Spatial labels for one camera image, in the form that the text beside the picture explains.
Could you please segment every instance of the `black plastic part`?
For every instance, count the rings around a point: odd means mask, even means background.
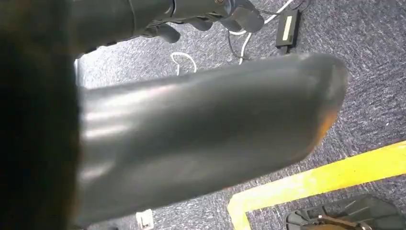
[[[193,27],[200,31],[208,31],[213,26],[212,22],[206,22],[200,18],[191,18],[184,20],[184,22],[191,24]]]
[[[223,19],[220,23],[229,31],[238,32],[242,30],[241,25],[231,18]]]
[[[396,206],[371,195],[294,211],[286,217],[286,229],[306,230],[314,225],[331,224],[319,219],[319,215],[353,223],[364,222],[373,230],[406,230],[406,219]]]
[[[346,80],[333,56],[288,55],[83,92],[73,224],[201,196],[300,161],[335,121]]]
[[[299,32],[300,12],[299,10],[285,11],[279,15],[278,32],[276,34],[275,46],[295,47]]]
[[[168,24],[161,24],[154,27],[149,27],[147,30],[144,31],[143,36],[160,36],[169,43],[175,43],[180,39],[180,33]]]

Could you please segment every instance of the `black cable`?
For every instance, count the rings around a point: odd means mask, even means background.
[[[233,55],[234,55],[236,58],[242,58],[242,59],[244,59],[244,60],[249,60],[249,58],[247,58],[247,57],[239,56],[239,55],[233,50],[233,47],[231,46],[231,40],[230,40],[230,31],[228,31],[228,30],[227,30],[227,41],[228,41],[228,46],[230,47],[231,53],[233,53]]]
[[[269,11],[265,11],[265,10],[260,10],[257,9],[259,12],[264,13],[264,14],[269,14],[269,15],[279,15],[280,13],[276,13],[276,12],[269,12]]]
[[[291,7],[289,6],[289,8],[290,8],[291,10],[296,10],[297,8],[299,8],[299,7],[304,3],[304,1],[305,1],[305,0],[302,0],[297,6],[295,6],[295,7],[293,7],[293,8],[291,8]],[[309,7],[310,2],[311,2],[311,0],[307,0],[307,5],[306,5],[305,8],[303,8],[303,9],[301,10],[302,12],[303,12],[304,10],[306,10],[307,7]]]

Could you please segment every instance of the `dark object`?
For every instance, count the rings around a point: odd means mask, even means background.
[[[249,0],[73,0],[73,53],[77,57],[137,36],[177,42],[180,34],[168,22],[201,31],[220,22],[231,31],[256,32],[264,19]]]
[[[299,10],[285,11],[279,16],[278,32],[276,34],[275,46],[277,48],[292,48],[296,46],[299,30]]]
[[[74,224],[201,196],[306,157],[347,82],[330,55],[289,55],[87,90]]]
[[[79,108],[64,0],[0,4],[2,230],[65,230],[79,161]]]
[[[393,204],[371,195],[301,209],[286,217],[287,230],[316,230],[326,225],[349,230],[406,230],[406,219]]]

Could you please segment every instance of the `gray cylindrical pipe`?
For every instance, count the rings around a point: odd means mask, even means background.
[[[306,157],[336,119],[344,64],[288,55],[83,94],[75,224],[220,190]]]

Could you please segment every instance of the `white object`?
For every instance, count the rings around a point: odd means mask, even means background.
[[[173,62],[176,63],[176,65],[178,65],[177,68],[176,68],[176,75],[179,76],[179,74],[180,74],[180,64],[175,60],[175,56],[184,56],[184,57],[187,57],[187,58],[188,58],[190,61],[192,61],[192,63],[193,63],[194,72],[197,72],[197,65],[196,65],[196,62],[193,60],[193,58],[192,58],[189,54],[182,53],[182,52],[174,52],[174,53],[171,53],[171,54],[170,54],[170,58],[172,59]]]
[[[154,219],[152,218],[152,210],[147,209],[143,212],[135,214],[139,230],[151,230],[154,228]]]

